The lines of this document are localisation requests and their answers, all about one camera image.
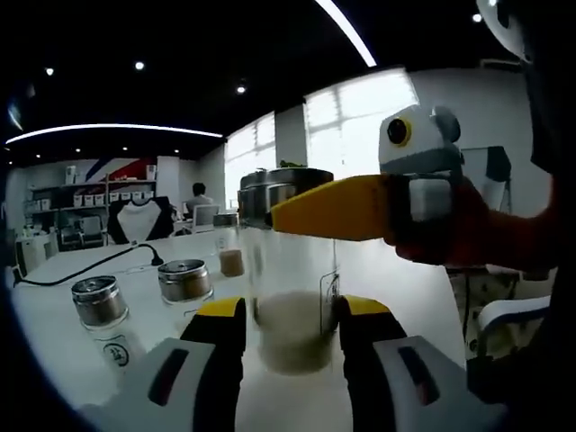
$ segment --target ceiling light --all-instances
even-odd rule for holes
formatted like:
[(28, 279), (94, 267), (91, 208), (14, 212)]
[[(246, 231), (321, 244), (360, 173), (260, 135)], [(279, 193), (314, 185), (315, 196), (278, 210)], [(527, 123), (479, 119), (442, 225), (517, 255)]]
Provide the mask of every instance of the ceiling light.
[(167, 132), (182, 132), (190, 133), (193, 135), (203, 135), (205, 137), (222, 138), (220, 133), (202, 132), (201, 130), (191, 130), (191, 129), (181, 129), (181, 128), (170, 128), (167, 126), (150, 126), (147, 124), (128, 124), (128, 123), (94, 123), (94, 124), (73, 124), (70, 126), (58, 126), (56, 128), (48, 128), (35, 130), (33, 132), (24, 133), (18, 135), (17, 137), (10, 138), (5, 144), (10, 144), (17, 140), (24, 140), (25, 138), (35, 137), (37, 135), (43, 135), (45, 133), (61, 132), (61, 131), (75, 131), (80, 129), (144, 129), (151, 131), (167, 131)]
[(324, 9), (324, 11), (330, 15), (330, 18), (334, 20), (334, 23), (340, 28), (340, 30), (348, 37), (358, 54), (364, 59), (364, 63), (371, 68), (372, 66), (376, 66), (376, 60), (372, 57), (372, 54), (366, 47), (366, 44), (356, 31), (356, 29), (352, 26), (350, 21), (344, 16), (342, 11), (338, 9), (338, 6), (332, 2), (332, 0), (316, 0), (316, 3)]

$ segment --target person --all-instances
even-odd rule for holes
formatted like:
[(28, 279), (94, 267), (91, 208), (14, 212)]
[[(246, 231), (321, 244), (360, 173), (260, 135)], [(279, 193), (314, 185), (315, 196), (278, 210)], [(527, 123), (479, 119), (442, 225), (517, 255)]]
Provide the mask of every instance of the person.
[(428, 264), (492, 264), (530, 272), (558, 267), (549, 311), (530, 345), (482, 367), (469, 363), (471, 391), (487, 402), (508, 406), (505, 430), (532, 430), (543, 423), (546, 428), (561, 427), (572, 413), (574, 321), (569, 272), (574, 241), (571, 199), (576, 194), (569, 164), (574, 162), (574, 103), (566, 87), (572, 81), (569, 60), (558, 52), (564, 38), (570, 40), (565, 33), (571, 24), (555, 3), (477, 1), (492, 33), (520, 58), (525, 70), (532, 162), (553, 178), (547, 207), (527, 219), (491, 211), (472, 184), (464, 181), (454, 191), (454, 231), (445, 244), (433, 244), (424, 234), (394, 245), (399, 256)]
[(196, 205), (214, 204), (214, 200), (205, 195), (206, 185), (204, 183), (194, 183), (192, 185), (192, 192), (194, 194), (194, 198), (186, 202), (186, 209), (188, 210), (191, 218), (194, 214), (194, 207)]

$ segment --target black ceiling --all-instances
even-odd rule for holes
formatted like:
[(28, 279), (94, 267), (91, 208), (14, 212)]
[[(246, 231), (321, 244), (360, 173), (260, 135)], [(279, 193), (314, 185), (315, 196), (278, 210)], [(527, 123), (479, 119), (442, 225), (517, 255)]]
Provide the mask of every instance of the black ceiling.
[[(226, 136), (371, 70), (313, 0), (199, 3), (70, 9), (43, 2), (7, 14), (6, 101), (18, 106), (24, 132), (121, 122)], [(472, 21), (474, 1), (335, 3), (377, 68), (471, 67), (480, 58), (506, 56), (485, 25)], [(145, 63), (140, 72), (136, 61)], [(247, 86), (243, 95), (235, 92), (240, 83)], [(7, 138), (22, 133), (7, 120), (5, 126)], [(83, 158), (174, 155), (179, 149), (181, 157), (197, 159), (222, 142), (172, 132), (81, 130), (16, 141), (4, 153), (23, 166), (77, 158), (75, 148)]]

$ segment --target desk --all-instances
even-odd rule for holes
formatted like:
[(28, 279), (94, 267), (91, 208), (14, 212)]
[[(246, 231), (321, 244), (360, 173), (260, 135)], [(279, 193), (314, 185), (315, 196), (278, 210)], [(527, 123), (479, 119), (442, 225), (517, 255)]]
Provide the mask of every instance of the desk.
[[(248, 278), (226, 279), (218, 272), (218, 258), (210, 254), (214, 233), (166, 238), (149, 242), (165, 260), (203, 258), (211, 272), (215, 297), (246, 295)], [(31, 272), (31, 280), (56, 280), (126, 246), (109, 246), (54, 256)], [(381, 240), (338, 244), (341, 292), (368, 296), (385, 303), (410, 335), (422, 335), (464, 367), (464, 341), (446, 271), (398, 258)], [(142, 344), (151, 349), (175, 335), (168, 308), (159, 296), (157, 270), (149, 265), (149, 250), (138, 249), (87, 274), (114, 274), (128, 305), (130, 319)], [(55, 287), (27, 286), (13, 290), (13, 304), (31, 347), (49, 378), (74, 407), (102, 403), (114, 392), (113, 373), (80, 326), (70, 299), (75, 281)], [(237, 408), (238, 431), (351, 431), (352, 410), (343, 356), (338, 339), (332, 364), (304, 377), (269, 373), (255, 350), (258, 333), (248, 321), (244, 379)]]

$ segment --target power cord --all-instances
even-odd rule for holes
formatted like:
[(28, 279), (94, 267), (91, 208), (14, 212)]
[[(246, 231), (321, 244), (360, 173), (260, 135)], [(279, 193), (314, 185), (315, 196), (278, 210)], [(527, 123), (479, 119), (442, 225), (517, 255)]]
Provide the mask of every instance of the power cord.
[(112, 261), (113, 259), (115, 259), (117, 257), (121, 257), (122, 255), (125, 255), (125, 254), (131, 252), (132, 250), (136, 250), (138, 248), (148, 248), (152, 251), (153, 257), (152, 257), (151, 264), (153, 266), (162, 266), (164, 264), (164, 260), (160, 257), (158, 252), (151, 245), (149, 245), (147, 243), (141, 243), (139, 245), (129, 247), (128, 249), (124, 249), (123, 251), (118, 252), (117, 254), (107, 256), (106, 258), (101, 259), (100, 261), (97, 261), (97, 262), (89, 265), (88, 267), (83, 268), (82, 270), (80, 270), (78, 272), (75, 272), (73, 274), (69, 274), (68, 276), (63, 277), (62, 279), (59, 279), (59, 280), (54, 281), (54, 282), (36, 282), (36, 281), (29, 281), (27, 279), (21, 279), (19, 281), (15, 281), (15, 282), (16, 283), (26, 282), (27, 284), (38, 285), (38, 286), (54, 286), (54, 285), (62, 284), (63, 282), (65, 282), (69, 279), (72, 279), (73, 277), (81, 275), (82, 273), (85, 273), (88, 270), (92, 270), (94, 267), (98, 267), (101, 264), (107, 263), (108, 261)]

